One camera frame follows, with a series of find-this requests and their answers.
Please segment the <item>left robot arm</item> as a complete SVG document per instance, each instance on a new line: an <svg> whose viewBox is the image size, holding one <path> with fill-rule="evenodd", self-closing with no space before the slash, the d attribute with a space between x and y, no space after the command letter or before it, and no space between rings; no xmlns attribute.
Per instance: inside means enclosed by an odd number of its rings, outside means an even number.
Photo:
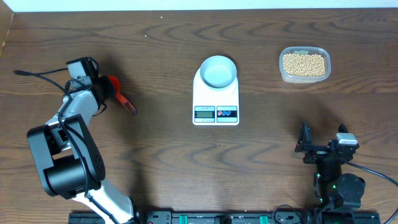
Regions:
<svg viewBox="0 0 398 224"><path fill-rule="evenodd" d="M70 80L63 91L62 105L45 124L27 132L27 140L43 189L83 203L105 223L145 223L146 217L127 195L106 178L103 158L89 132L92 117L106 108L116 95L107 76L91 57L66 63Z"/></svg>

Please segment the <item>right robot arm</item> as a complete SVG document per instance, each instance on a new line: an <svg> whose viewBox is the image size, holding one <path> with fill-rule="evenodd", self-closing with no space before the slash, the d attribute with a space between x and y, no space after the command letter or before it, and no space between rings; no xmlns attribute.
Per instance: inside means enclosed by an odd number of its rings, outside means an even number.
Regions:
<svg viewBox="0 0 398 224"><path fill-rule="evenodd" d="M305 164L316 165L313 178L315 196L320 206L308 210L304 223L354 223L354 210L361 206L366 183L351 173L342 173L341 166L353 159L359 148L355 135L341 124L336 138L326 146L312 143L310 127L303 122L295 152L304 153Z"/></svg>

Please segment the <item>red measuring scoop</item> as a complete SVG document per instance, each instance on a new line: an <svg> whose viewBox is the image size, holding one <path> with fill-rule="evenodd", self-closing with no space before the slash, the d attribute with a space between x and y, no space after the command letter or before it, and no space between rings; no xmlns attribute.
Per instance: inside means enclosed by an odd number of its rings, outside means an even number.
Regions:
<svg viewBox="0 0 398 224"><path fill-rule="evenodd" d="M120 104L125 107L125 109L128 110L128 112L130 112L131 114L136 114L137 111L134 105L121 93L121 85L119 79L114 76L108 76L108 78L116 91L116 99L120 102Z"/></svg>

